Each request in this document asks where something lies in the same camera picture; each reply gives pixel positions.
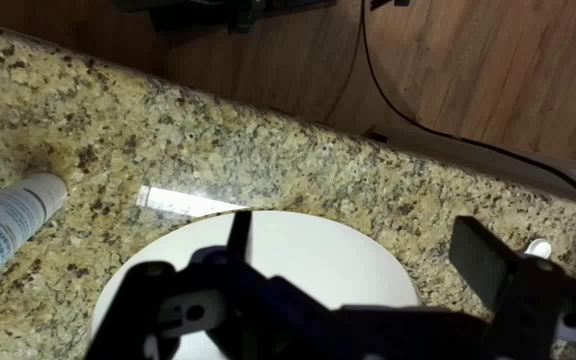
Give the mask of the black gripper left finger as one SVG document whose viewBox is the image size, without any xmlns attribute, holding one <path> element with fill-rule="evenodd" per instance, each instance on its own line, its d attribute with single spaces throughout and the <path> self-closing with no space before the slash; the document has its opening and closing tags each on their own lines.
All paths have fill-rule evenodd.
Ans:
<svg viewBox="0 0 576 360">
<path fill-rule="evenodd" d="M 231 218 L 226 250 L 230 261 L 244 261 L 247 258 L 247 244 L 251 237 L 251 211 L 237 210 Z"/>
</svg>

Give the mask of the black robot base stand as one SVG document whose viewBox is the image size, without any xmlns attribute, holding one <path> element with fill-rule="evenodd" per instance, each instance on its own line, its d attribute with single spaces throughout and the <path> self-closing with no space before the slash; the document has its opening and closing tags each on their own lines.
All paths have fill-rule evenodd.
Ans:
<svg viewBox="0 0 576 360">
<path fill-rule="evenodd" d="M 255 20 L 333 6 L 335 0 L 112 0 L 121 12 L 145 12 L 155 32 L 226 26 L 245 33 Z"/>
</svg>

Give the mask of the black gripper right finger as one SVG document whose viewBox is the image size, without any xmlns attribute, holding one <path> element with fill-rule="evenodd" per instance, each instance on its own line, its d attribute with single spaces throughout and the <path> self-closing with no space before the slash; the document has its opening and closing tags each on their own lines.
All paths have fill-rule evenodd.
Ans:
<svg viewBox="0 0 576 360">
<path fill-rule="evenodd" d="M 495 308 L 507 272 L 518 261 L 518 254 L 471 215 L 453 219 L 448 258 L 488 309 Z"/>
</svg>

